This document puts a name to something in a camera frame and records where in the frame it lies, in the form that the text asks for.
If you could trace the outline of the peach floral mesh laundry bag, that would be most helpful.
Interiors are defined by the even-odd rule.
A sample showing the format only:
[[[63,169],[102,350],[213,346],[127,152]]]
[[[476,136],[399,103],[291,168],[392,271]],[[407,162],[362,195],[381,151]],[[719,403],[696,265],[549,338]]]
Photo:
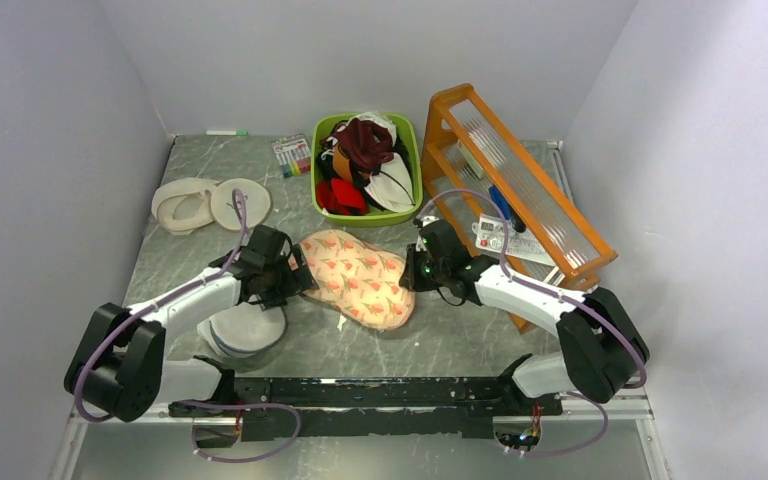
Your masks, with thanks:
[[[399,284],[405,259],[337,229],[299,242],[316,287],[304,292],[362,326],[394,330],[412,315],[415,293]]]

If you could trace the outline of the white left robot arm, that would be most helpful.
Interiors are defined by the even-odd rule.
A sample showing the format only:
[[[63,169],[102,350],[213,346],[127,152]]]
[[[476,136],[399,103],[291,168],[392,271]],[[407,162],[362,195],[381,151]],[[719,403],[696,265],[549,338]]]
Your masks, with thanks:
[[[91,315],[64,377],[83,419],[131,422],[154,405],[221,416],[237,402],[234,372],[205,356],[171,361],[177,337],[239,305],[266,313],[315,288],[303,247],[256,226],[194,278],[127,307],[106,303]]]

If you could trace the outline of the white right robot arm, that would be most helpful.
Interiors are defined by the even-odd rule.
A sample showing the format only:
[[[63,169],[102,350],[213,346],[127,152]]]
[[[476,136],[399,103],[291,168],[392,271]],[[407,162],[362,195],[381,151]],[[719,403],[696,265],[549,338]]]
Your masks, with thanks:
[[[406,249],[402,287],[435,291],[453,306],[512,313],[558,340],[558,352],[525,356],[503,373],[499,398],[508,412],[525,413],[538,397],[565,392],[605,404],[644,383],[648,346],[612,291],[567,290],[523,276],[494,257],[471,254],[443,219],[414,224],[418,237]]]

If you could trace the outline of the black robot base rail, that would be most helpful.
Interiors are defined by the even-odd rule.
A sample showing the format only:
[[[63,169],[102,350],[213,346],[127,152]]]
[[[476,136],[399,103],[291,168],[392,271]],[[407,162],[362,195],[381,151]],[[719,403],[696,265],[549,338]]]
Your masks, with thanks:
[[[556,394],[530,398],[507,368],[499,376],[299,378],[234,377],[222,368],[217,393],[179,400],[173,418],[233,418],[243,441],[302,437],[456,434],[491,439],[501,417],[557,416]]]

